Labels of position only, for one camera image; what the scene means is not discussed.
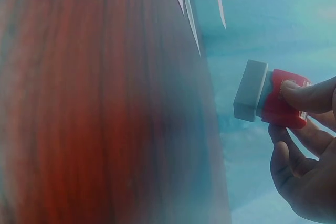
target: gray cap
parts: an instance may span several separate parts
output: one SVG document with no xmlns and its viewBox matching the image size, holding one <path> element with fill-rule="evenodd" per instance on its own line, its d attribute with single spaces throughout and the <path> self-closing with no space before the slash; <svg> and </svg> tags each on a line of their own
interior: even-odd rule
<svg viewBox="0 0 336 224">
<path fill-rule="evenodd" d="M 254 122 L 256 116 L 261 116 L 265 97 L 269 93 L 272 72 L 267 71 L 268 64 L 248 60 L 233 103 L 235 118 Z"/>
</svg>

